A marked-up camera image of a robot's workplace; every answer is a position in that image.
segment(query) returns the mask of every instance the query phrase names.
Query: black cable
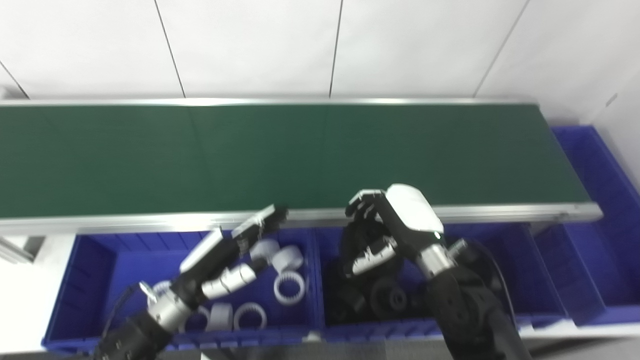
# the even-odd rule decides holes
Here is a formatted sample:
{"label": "black cable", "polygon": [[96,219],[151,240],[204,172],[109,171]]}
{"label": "black cable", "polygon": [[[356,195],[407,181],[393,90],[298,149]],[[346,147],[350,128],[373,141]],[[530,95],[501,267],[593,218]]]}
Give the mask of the black cable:
{"label": "black cable", "polygon": [[107,336],[107,332],[109,332],[109,328],[111,327],[111,322],[113,322],[113,319],[116,317],[118,310],[120,310],[120,308],[127,302],[127,300],[129,300],[129,297],[133,295],[137,288],[138,283],[127,286],[127,288],[120,294],[120,297],[118,297],[118,300],[116,300],[116,303],[113,304],[113,309],[111,309],[109,317],[107,318],[107,322],[104,324],[104,329],[102,330],[102,339]]}
{"label": "black cable", "polygon": [[496,262],[495,258],[493,257],[493,254],[482,243],[480,243],[479,241],[473,241],[471,244],[473,244],[473,246],[478,251],[480,251],[484,257],[489,259],[489,261],[493,265],[493,268],[495,269],[495,272],[498,274],[498,277],[500,278],[500,283],[502,284],[502,289],[504,291],[504,296],[507,300],[507,305],[509,307],[509,315],[511,316],[511,321],[513,322],[513,326],[515,326],[517,329],[518,324],[516,323],[516,313],[515,313],[515,310],[513,309],[513,303],[511,302],[511,296],[509,295],[509,289],[507,288],[507,283],[504,281],[504,276],[502,276],[502,271],[498,266],[498,262]]}

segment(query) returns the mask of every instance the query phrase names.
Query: robotic arm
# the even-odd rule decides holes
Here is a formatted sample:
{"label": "robotic arm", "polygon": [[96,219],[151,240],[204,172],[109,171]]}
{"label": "robotic arm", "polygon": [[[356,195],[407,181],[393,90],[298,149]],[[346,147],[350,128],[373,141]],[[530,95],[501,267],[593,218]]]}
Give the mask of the robotic arm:
{"label": "robotic arm", "polygon": [[[396,256],[413,261],[428,282],[426,300],[454,360],[531,360],[500,301],[472,271],[459,266],[444,246],[444,227],[424,198],[411,186],[387,191],[362,190],[349,202],[348,217],[379,219],[390,236],[371,244],[344,273],[362,274]],[[148,309],[106,334],[96,346],[99,360],[153,360],[169,344],[180,324],[199,305],[232,293],[267,267],[263,259],[228,267],[246,253],[262,233],[275,231],[287,216],[271,205],[239,227],[230,238],[217,229],[180,264],[180,275]]]}
{"label": "robotic arm", "polygon": [[180,275],[148,309],[106,334],[93,354],[99,360],[153,360],[198,306],[242,288],[267,267],[263,259],[228,267],[261,237],[278,229],[287,209],[268,206],[225,238],[209,233],[180,264]]}
{"label": "robotic arm", "polygon": [[531,360],[500,300],[444,247],[444,227],[416,188],[393,184],[387,191],[361,190],[345,214],[378,218],[391,236],[373,243],[344,269],[362,274],[394,256],[414,262],[429,281],[426,302],[454,360]]}

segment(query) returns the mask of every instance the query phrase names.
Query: blue storage bin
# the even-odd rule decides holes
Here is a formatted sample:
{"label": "blue storage bin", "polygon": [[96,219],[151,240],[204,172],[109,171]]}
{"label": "blue storage bin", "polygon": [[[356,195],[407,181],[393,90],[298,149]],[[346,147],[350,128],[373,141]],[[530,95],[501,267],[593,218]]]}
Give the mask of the blue storage bin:
{"label": "blue storage bin", "polygon": [[604,213],[536,237],[561,300],[578,325],[640,322],[640,196],[593,127],[553,132]]}
{"label": "blue storage bin", "polygon": [[[500,266],[509,288],[519,324],[546,326],[564,317],[566,313],[551,283],[541,256],[528,228],[522,224],[471,224],[447,225],[445,233],[466,238],[475,238],[489,248]],[[319,246],[321,274],[338,258],[342,228],[316,229]],[[318,283],[318,294],[322,295],[322,281]],[[400,285],[408,292],[424,282],[420,270],[405,261],[398,276]],[[321,304],[321,319],[324,307]],[[423,338],[439,334],[440,330],[432,318],[402,319],[385,322],[367,322],[325,326],[326,341],[375,341],[406,338]]]}
{"label": "blue storage bin", "polygon": [[[180,262],[207,233],[143,233],[83,235],[76,238],[67,270],[42,345],[62,352],[91,352],[99,340],[109,312],[120,294],[131,284],[153,285],[178,274]],[[316,288],[317,244],[312,229],[283,229],[271,238],[296,245],[305,257],[298,272],[307,280],[307,293],[294,306],[280,305],[273,294],[277,273],[269,267],[256,281],[217,299],[236,310],[245,302],[257,302],[268,316],[263,330],[187,332],[174,337],[168,349],[236,347],[299,343],[320,327]],[[248,261],[248,255],[239,261]],[[120,308],[113,320],[119,326],[146,308],[139,291]]]}

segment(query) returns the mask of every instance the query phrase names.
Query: white plastic ring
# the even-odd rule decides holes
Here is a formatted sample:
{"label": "white plastic ring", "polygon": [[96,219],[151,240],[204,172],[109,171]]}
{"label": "white plastic ring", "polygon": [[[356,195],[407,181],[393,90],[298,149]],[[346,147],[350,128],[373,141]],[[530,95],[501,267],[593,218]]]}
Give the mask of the white plastic ring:
{"label": "white plastic ring", "polygon": [[[207,310],[204,306],[198,306],[198,312],[200,314],[203,314],[206,317],[207,323],[208,323],[209,318],[211,317],[211,315],[209,314],[209,310]],[[178,326],[178,332],[182,334],[185,331],[184,327],[186,325],[187,325],[187,320],[185,320],[182,324],[180,324],[180,326]]]}
{"label": "white plastic ring", "polygon": [[205,331],[232,330],[234,328],[234,308],[226,302],[217,302],[211,307],[209,322]]}
{"label": "white plastic ring", "polygon": [[301,267],[304,262],[305,258],[302,257],[300,249],[295,245],[283,247],[273,256],[273,259],[271,259],[271,264],[278,274],[284,271],[296,270]]}
{"label": "white plastic ring", "polygon": [[[285,281],[294,281],[296,284],[298,284],[298,287],[300,288],[298,290],[298,293],[291,297],[283,295],[280,292],[280,284]],[[278,275],[278,277],[276,277],[276,281],[273,283],[273,293],[276,295],[276,300],[285,306],[291,306],[299,303],[300,300],[302,300],[302,298],[305,296],[305,289],[305,280],[300,274],[293,271],[282,272],[280,275]]]}
{"label": "white plastic ring", "polygon": [[[170,286],[171,286],[171,281],[163,280],[155,284],[152,290],[154,294],[156,294],[156,298],[159,298],[162,294],[166,293],[166,291],[169,289]],[[152,298],[147,297],[147,307],[151,306],[151,304],[153,303],[155,303],[155,301]]]}
{"label": "white plastic ring", "polygon": [[245,302],[244,304],[240,305],[234,315],[234,330],[240,329],[240,318],[250,311],[253,311],[254,313],[258,313],[258,315],[260,315],[261,321],[258,329],[264,329],[265,327],[267,327],[267,313],[264,312],[262,306],[254,302]]}
{"label": "white plastic ring", "polygon": [[273,256],[280,250],[280,244],[272,239],[262,239],[259,240],[251,250],[249,250],[249,255],[251,256],[251,260],[256,260],[259,258],[264,258],[267,263],[271,264],[271,259]]}

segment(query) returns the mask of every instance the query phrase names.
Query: white wall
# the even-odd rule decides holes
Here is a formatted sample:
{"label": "white wall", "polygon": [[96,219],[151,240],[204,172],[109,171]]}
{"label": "white wall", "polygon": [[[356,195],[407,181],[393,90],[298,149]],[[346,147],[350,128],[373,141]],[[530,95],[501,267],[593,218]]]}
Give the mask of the white wall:
{"label": "white wall", "polygon": [[182,97],[153,0],[0,1],[0,61],[32,99]]}
{"label": "white wall", "polygon": [[478,96],[526,95],[548,120],[592,119],[640,70],[640,1],[531,0]]}
{"label": "white wall", "polygon": [[22,92],[18,88],[18,85],[11,78],[9,73],[0,65],[0,99],[4,97],[16,98],[22,97]]}
{"label": "white wall", "polygon": [[333,80],[334,96],[533,98],[570,122],[640,69],[635,0],[303,3],[2,0],[0,61],[32,99],[328,97]]}
{"label": "white wall", "polygon": [[640,191],[640,71],[593,124]]}

